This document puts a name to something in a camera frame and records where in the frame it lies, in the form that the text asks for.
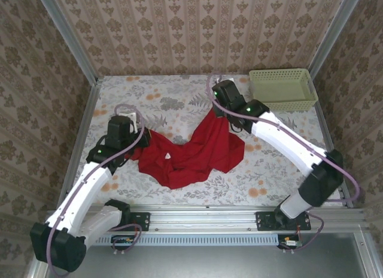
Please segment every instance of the wire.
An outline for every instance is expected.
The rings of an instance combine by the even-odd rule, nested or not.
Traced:
[[[71,205],[71,203],[73,202],[74,198],[76,197],[76,195],[79,193],[79,191],[81,190],[81,188],[83,187],[84,184],[87,183],[87,180],[89,179],[90,176],[92,176],[96,171],[97,169],[100,169],[101,167],[103,167],[105,164],[107,164],[109,161],[112,161],[114,158],[117,158],[119,157],[120,155],[123,155],[125,154],[127,151],[129,151],[134,145],[136,145],[140,139],[142,138],[142,136],[144,135],[144,119],[141,115],[141,113],[137,110],[136,107],[132,106],[132,105],[129,105],[129,104],[125,104],[125,103],[121,103],[121,104],[117,104],[116,107],[114,108],[114,114],[117,115],[117,110],[120,108],[120,107],[126,107],[126,108],[129,108],[129,109],[132,109],[134,112],[136,112],[136,114],[138,114],[138,117],[139,117],[139,121],[141,123],[141,131],[139,132],[139,135],[137,137],[137,139],[131,144],[129,145],[127,148],[121,150],[120,152],[116,153],[115,155],[112,155],[110,156],[108,159],[104,160],[103,162],[101,162],[99,165],[97,165],[96,167],[94,167],[94,169],[92,169],[86,176],[85,178],[83,179],[83,181],[81,181],[80,185],[78,185],[78,187],[76,188],[76,190],[73,192],[72,196],[69,198],[68,202],[66,203],[66,205],[63,207],[63,210],[61,211],[59,217],[57,218],[56,222],[54,223],[51,231],[49,232],[49,236],[48,236],[48,241],[47,241],[47,250],[46,250],[46,256],[47,256],[47,263],[48,263],[48,267],[49,267],[49,270],[56,276],[56,277],[66,277],[69,273],[66,273],[64,275],[60,275],[59,273],[56,272],[56,270],[53,268],[53,263],[52,263],[52,257],[51,257],[51,245],[52,245],[52,239],[53,239],[53,235],[54,235],[54,232],[56,231],[57,227],[59,226],[59,223],[60,221],[62,221],[65,217],[65,213],[66,211],[68,210],[69,206]]]
[[[283,244],[280,244],[282,247],[286,248],[286,250],[289,250],[289,251],[300,251],[300,250],[303,250],[304,248],[308,247],[319,235],[319,233],[323,230],[323,227],[324,227],[324,221],[322,218],[320,218],[319,216],[317,215],[314,215],[314,214],[311,214],[310,212],[306,212],[308,214],[308,216],[310,217],[313,217],[315,219],[318,219],[320,222],[321,222],[321,226],[318,228],[318,231],[314,234],[313,237],[311,237],[311,239],[303,246],[301,247],[298,247],[298,248],[295,248],[294,250],[293,249],[290,249],[288,246],[286,245],[283,245]]]
[[[132,250],[133,246],[136,245],[137,241],[139,240],[139,238],[141,237],[141,234],[142,234],[142,227],[141,227],[141,225],[140,224],[136,224],[136,223],[132,223],[132,224],[127,224],[127,225],[124,225],[124,226],[115,227],[115,228],[110,229],[110,231],[117,231],[117,230],[125,229],[125,228],[128,228],[128,227],[135,227],[135,228],[137,227],[138,230],[139,230],[139,233],[138,233],[138,236],[136,237],[136,239],[134,239],[132,244],[127,249],[125,249],[124,252],[128,252],[128,251]],[[116,240],[113,241],[112,248],[115,251],[116,251],[115,243],[117,241],[119,241],[119,240],[116,239]]]
[[[355,178],[353,178],[352,175],[350,175],[350,173],[348,173],[347,171],[345,171],[342,167],[336,165],[334,162],[330,161],[329,159],[327,159],[325,156],[321,155],[320,153],[316,152],[313,148],[311,148],[309,145],[307,145],[306,143],[302,142],[301,140],[297,139],[292,133],[290,133],[288,130],[284,129],[284,128],[281,128],[280,125],[278,123],[275,123],[273,121],[270,121],[270,120],[267,120],[267,119],[264,119],[264,118],[259,118],[259,117],[254,117],[254,116],[249,116],[249,115],[243,115],[243,114],[239,114],[239,113],[235,113],[233,111],[230,111],[224,107],[222,107],[217,101],[215,101],[215,98],[212,94],[212,91],[210,89],[210,79],[212,77],[212,74],[210,74],[208,76],[208,79],[206,81],[206,92],[208,94],[208,97],[209,99],[212,101],[212,103],[218,107],[220,110],[222,110],[223,112],[231,115],[231,116],[236,116],[236,117],[239,117],[239,118],[243,118],[243,119],[250,119],[252,121],[259,121],[259,122],[264,122],[264,123],[268,123],[272,126],[275,126],[277,127],[280,131],[284,132],[285,134],[287,134],[289,137],[291,137],[292,139],[294,139],[296,142],[298,142],[300,145],[302,145],[305,149],[307,149],[307,151],[311,152],[313,155],[319,157],[320,159],[322,159],[324,162],[326,162],[327,164],[329,164],[330,166],[332,166],[333,168],[335,168],[336,170],[338,170],[340,173],[342,173],[344,176],[346,176],[348,179],[350,179],[350,181],[353,183],[354,187],[355,187],[355,194],[353,197],[350,197],[350,198],[345,198],[345,199],[328,199],[327,202],[350,202],[350,201],[355,201],[358,197],[359,197],[359,194],[360,194],[360,187],[359,187],[359,184],[358,182],[355,180]]]
[[[300,235],[300,227],[298,225],[298,222],[297,222],[297,231],[298,231],[298,237],[299,237],[299,240],[302,241],[302,236]]]
[[[298,229],[295,231],[295,233],[293,235],[284,237],[284,238],[280,239],[279,242],[286,241],[286,238],[292,239],[295,235],[297,235],[297,233],[298,233]]]
[[[137,237],[137,227],[134,226],[134,237]]]

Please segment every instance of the floral tablecloth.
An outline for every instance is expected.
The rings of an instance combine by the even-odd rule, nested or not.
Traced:
[[[239,91],[251,99],[250,79],[234,75]],[[174,143],[183,144],[211,108],[206,93],[207,75],[111,76],[105,77],[81,156],[77,177],[85,158],[101,136],[106,134],[116,104],[138,107],[145,125]],[[313,144],[324,147],[315,109],[276,115],[291,129]],[[170,190],[147,174],[138,172],[137,161],[128,161],[106,183],[96,198],[105,203],[111,198],[130,204],[276,206],[303,181],[297,168],[271,145],[242,131],[244,160],[224,174],[213,170],[209,179]],[[336,191],[332,198],[339,198]]]

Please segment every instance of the green plastic basket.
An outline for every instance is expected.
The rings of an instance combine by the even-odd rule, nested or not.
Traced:
[[[271,110],[310,110],[318,95],[308,70],[303,68],[252,70],[251,93]]]

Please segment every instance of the metal bracket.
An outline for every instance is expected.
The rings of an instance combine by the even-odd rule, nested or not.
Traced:
[[[275,219],[274,211],[261,211],[256,213],[258,231],[295,231],[299,226],[301,231],[311,230],[310,218],[306,213],[301,213],[295,219],[290,219],[287,224],[280,225]]]
[[[89,216],[101,206],[91,206]],[[133,213],[150,213],[148,232],[158,234],[250,234],[257,232],[255,213],[274,211],[275,207],[264,206],[151,206],[131,205]],[[355,233],[366,230],[363,209],[345,207],[322,207],[310,210],[325,221],[322,233]],[[321,222],[311,219],[311,230],[316,233]],[[292,234],[294,230],[267,231],[268,234]]]
[[[354,237],[367,277],[383,277],[382,265],[371,233],[366,233],[361,229],[354,233]]]
[[[117,227],[124,226],[127,224],[138,224],[141,226],[142,231],[148,231],[150,226],[150,212],[131,212],[130,205],[115,199],[110,199],[106,206],[113,206],[119,209],[122,212],[121,222]]]

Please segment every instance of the table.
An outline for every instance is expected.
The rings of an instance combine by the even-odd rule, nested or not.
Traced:
[[[248,75],[234,78],[239,91],[251,100]],[[206,89],[207,75],[109,76],[105,77],[93,113],[77,170],[80,175],[85,158],[101,136],[119,103],[137,106],[145,125],[173,143],[183,144],[211,109]],[[315,108],[276,115],[292,130],[311,143],[325,148]],[[280,152],[262,140],[242,131],[244,160],[229,173],[213,170],[209,179],[181,189],[163,187],[140,173],[136,161],[119,168],[96,198],[96,203],[117,199],[129,204],[151,205],[233,205],[276,206],[303,182],[298,169]],[[332,198],[339,198],[336,191]],[[341,206],[340,203],[327,203]]]

